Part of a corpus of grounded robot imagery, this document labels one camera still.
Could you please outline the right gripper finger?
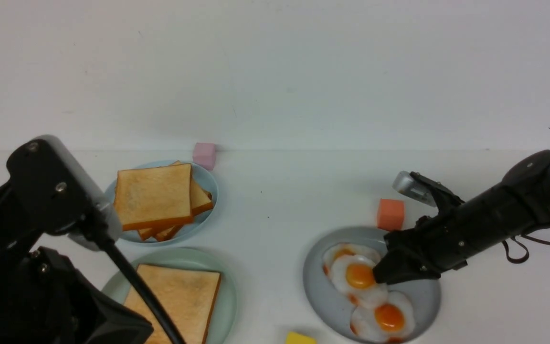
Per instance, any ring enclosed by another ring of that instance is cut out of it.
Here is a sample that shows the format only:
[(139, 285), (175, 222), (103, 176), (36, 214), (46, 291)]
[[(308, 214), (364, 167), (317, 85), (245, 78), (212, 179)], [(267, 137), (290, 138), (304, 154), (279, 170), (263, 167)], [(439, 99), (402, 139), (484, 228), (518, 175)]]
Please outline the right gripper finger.
[(395, 285), (415, 280), (438, 280), (440, 272), (421, 255), (389, 251), (373, 268), (377, 283)]

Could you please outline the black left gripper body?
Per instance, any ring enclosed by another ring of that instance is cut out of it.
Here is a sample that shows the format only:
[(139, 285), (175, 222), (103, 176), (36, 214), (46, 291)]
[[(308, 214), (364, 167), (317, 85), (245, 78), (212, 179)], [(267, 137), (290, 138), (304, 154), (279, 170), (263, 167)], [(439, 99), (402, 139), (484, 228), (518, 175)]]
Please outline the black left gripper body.
[(0, 186), (0, 344), (143, 344), (153, 325), (47, 247), (10, 183)]

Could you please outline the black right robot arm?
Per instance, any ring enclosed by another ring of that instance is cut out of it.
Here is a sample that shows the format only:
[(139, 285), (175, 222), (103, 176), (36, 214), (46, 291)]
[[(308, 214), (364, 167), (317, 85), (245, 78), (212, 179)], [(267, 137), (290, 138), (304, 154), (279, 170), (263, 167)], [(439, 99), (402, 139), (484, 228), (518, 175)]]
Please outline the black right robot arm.
[(468, 201), (418, 172), (402, 172), (395, 185), (419, 201), (430, 196), (438, 213), (385, 235), (388, 252), (373, 268), (378, 283), (436, 280), (507, 239), (550, 228), (550, 150), (528, 156)]

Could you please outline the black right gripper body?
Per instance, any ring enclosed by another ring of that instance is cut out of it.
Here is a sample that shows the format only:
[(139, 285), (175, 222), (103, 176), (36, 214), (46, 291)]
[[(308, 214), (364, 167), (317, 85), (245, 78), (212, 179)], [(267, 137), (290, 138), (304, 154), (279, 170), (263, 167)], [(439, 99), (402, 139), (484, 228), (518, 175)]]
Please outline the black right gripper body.
[(450, 211), (438, 212), (415, 228), (386, 236), (388, 251), (421, 255), (442, 273), (524, 229), (524, 187), (497, 184)]

